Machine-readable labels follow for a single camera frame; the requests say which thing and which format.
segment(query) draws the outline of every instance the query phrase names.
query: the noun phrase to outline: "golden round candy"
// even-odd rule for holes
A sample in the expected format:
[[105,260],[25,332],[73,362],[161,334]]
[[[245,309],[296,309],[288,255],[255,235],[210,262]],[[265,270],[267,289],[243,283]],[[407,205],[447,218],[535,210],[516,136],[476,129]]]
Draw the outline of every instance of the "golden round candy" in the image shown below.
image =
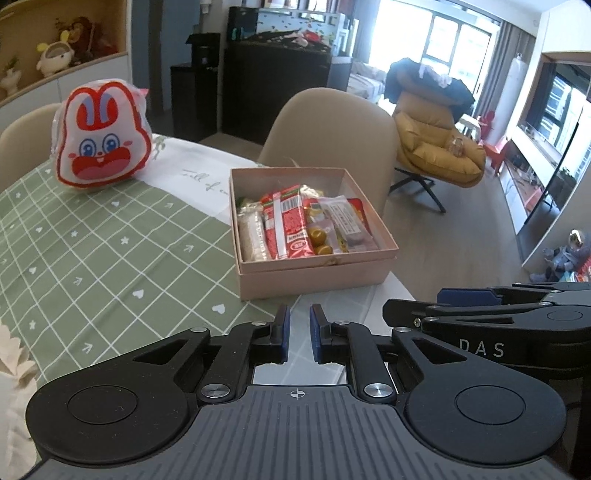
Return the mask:
[[330,245],[321,245],[314,249],[316,255],[332,255],[332,247]]
[[310,228],[308,235],[314,247],[321,247],[326,242],[326,232],[322,228]]

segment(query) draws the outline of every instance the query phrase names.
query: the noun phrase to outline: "chair backrest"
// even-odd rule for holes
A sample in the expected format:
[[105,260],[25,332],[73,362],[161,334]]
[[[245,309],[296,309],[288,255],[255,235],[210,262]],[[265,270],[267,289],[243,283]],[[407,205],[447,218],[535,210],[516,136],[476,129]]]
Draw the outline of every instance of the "chair backrest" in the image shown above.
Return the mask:
[[381,215],[399,142],[394,121],[377,105],[339,90],[312,88],[285,104],[259,162],[346,168]]
[[448,107],[413,93],[405,91],[400,94],[394,118],[401,112],[417,122],[421,139],[431,145],[445,147],[451,131],[455,130],[452,111]]
[[0,192],[45,162],[51,153],[51,123],[59,103],[42,106],[0,135]]

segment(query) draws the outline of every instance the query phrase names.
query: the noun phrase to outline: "blue eye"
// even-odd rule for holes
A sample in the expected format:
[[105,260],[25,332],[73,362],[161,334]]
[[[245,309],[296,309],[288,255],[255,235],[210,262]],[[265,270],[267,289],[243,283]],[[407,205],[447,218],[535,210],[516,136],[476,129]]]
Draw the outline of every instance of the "blue eye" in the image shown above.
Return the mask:
[[119,148],[119,137],[115,134],[109,134],[103,140],[103,152],[109,153],[114,149]]
[[86,138],[80,143],[81,157],[94,157],[96,155],[96,143],[90,138]]

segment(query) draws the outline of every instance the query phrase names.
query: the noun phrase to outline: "stuffed toy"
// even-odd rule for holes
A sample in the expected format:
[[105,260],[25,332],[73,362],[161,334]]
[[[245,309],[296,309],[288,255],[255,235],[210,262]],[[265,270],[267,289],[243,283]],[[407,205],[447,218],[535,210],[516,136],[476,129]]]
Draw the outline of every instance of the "stuffed toy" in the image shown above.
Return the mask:
[[590,247],[582,245],[580,248],[572,246],[544,249],[546,270],[542,274],[531,274],[533,283],[556,283],[560,281],[564,273],[578,270],[588,259]]
[[53,121],[58,180],[88,189],[143,168],[152,150],[145,110],[145,91],[124,80],[98,80],[72,91]]

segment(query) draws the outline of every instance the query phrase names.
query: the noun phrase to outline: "glass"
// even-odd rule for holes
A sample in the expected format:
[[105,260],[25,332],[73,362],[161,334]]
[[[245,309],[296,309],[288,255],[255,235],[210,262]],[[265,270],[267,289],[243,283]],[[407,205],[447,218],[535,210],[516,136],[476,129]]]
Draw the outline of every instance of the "glass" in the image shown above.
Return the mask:
[[556,142],[558,134],[560,133],[560,126],[557,125],[549,116],[544,116],[540,122],[538,132],[540,132],[546,138],[546,140],[554,145],[554,142]]
[[423,58],[421,60],[421,63],[424,63],[425,65],[429,65],[429,66],[433,67],[433,70],[435,70],[439,75],[449,74],[449,67],[439,61],[435,61],[433,59],[428,59],[428,58]]
[[562,163],[575,180],[581,178],[591,160],[591,103],[585,100],[582,110],[579,128]]
[[391,64],[404,58],[420,62],[432,18],[433,14],[424,8],[382,0],[375,22],[369,64],[387,72]]
[[476,89],[490,40],[489,34],[470,25],[462,25],[460,29],[449,75],[463,81],[471,92]]
[[459,24],[447,18],[435,17],[433,30],[429,36],[427,55],[439,60],[449,61],[452,56],[453,45]]
[[586,102],[584,93],[579,92],[573,88],[570,93],[569,107],[566,111],[566,117],[558,140],[556,142],[556,150],[564,153],[566,146],[569,144],[570,137],[573,136],[574,128],[579,121],[581,112],[583,111],[583,104]]
[[548,103],[546,104],[546,112],[552,115],[556,120],[560,120],[564,114],[564,108],[569,98],[571,87],[560,77],[554,77]]

